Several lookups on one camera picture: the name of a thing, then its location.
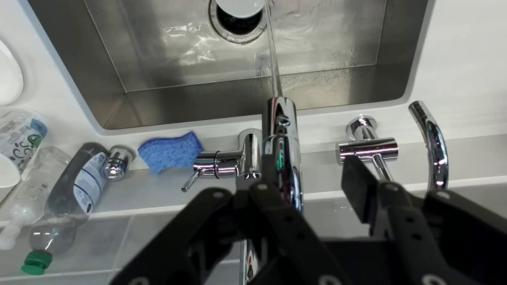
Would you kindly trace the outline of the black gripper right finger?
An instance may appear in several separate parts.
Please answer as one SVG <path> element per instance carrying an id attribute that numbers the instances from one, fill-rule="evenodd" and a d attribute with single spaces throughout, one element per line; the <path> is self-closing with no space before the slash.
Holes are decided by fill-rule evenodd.
<path id="1" fill-rule="evenodd" d="M 423 198 L 377 179 L 358 158 L 342 165 L 342 190 L 369 234 L 391 244 L 418 283 L 507 285 L 507 218 L 448 190 Z"/>

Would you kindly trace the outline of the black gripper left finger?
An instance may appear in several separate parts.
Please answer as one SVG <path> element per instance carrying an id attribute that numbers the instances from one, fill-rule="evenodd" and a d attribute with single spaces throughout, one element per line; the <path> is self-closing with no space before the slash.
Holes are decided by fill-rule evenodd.
<path id="1" fill-rule="evenodd" d="M 209 187 L 166 223 L 109 285 L 203 285 L 241 241 L 266 263 L 255 285 L 344 285 L 344 271 L 302 214 L 256 184 Z"/>

